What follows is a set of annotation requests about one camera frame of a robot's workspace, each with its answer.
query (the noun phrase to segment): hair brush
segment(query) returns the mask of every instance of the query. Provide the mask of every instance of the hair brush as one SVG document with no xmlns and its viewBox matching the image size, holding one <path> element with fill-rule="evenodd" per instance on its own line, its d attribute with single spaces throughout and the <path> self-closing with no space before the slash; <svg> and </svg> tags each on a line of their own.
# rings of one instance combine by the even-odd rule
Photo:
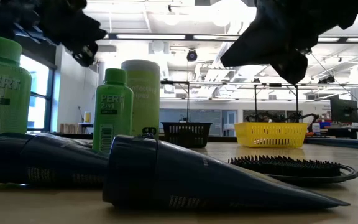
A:
<svg viewBox="0 0 358 224">
<path fill-rule="evenodd" d="M 232 158 L 229 163 L 292 184 L 339 183 L 358 177 L 358 171 L 339 163 L 285 156 L 245 156 Z"/>
</svg>

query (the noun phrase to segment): cone-shaped object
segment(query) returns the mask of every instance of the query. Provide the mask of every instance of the cone-shaped object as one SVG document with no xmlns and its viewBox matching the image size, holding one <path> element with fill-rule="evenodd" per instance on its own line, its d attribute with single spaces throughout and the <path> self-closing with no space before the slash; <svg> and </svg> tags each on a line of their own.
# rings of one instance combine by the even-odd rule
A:
<svg viewBox="0 0 358 224">
<path fill-rule="evenodd" d="M 55 138 L 0 135 L 0 182 L 64 187 L 101 187 L 108 153 Z"/>
<path fill-rule="evenodd" d="M 349 205 L 163 141 L 116 136 L 103 200 L 119 208 L 312 209 Z"/>
</svg>

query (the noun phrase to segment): computer monitor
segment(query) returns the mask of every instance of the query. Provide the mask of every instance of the computer monitor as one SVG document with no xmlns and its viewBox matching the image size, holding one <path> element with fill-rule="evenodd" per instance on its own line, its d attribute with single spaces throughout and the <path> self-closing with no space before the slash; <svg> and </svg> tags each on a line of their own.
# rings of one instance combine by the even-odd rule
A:
<svg viewBox="0 0 358 224">
<path fill-rule="evenodd" d="M 337 122 L 358 122 L 357 102 L 330 98 L 331 119 Z"/>
</svg>

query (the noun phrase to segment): dark blue cone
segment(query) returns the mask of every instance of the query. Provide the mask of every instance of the dark blue cone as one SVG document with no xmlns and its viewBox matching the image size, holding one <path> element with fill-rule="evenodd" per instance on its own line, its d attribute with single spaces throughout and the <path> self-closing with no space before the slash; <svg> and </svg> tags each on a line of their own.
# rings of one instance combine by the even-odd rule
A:
<svg viewBox="0 0 358 224">
<path fill-rule="evenodd" d="M 153 139 L 116 136 L 103 200 L 119 208 L 316 209 L 349 205 Z"/>
</svg>

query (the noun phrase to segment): table surface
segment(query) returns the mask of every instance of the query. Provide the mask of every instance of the table surface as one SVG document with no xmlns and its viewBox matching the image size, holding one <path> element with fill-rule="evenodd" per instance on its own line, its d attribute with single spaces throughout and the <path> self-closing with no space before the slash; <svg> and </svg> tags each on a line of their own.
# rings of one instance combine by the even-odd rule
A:
<svg viewBox="0 0 358 224">
<path fill-rule="evenodd" d="M 358 170 L 358 149 L 304 145 L 302 149 L 251 149 L 236 143 L 209 143 L 201 153 L 224 161 L 236 156 L 281 155 L 336 161 Z M 236 213 L 142 212 L 115 210 L 100 190 L 32 189 L 0 184 L 0 224 L 25 223 L 358 223 L 358 178 L 313 188 L 352 205 L 311 212 L 244 211 Z"/>
</svg>

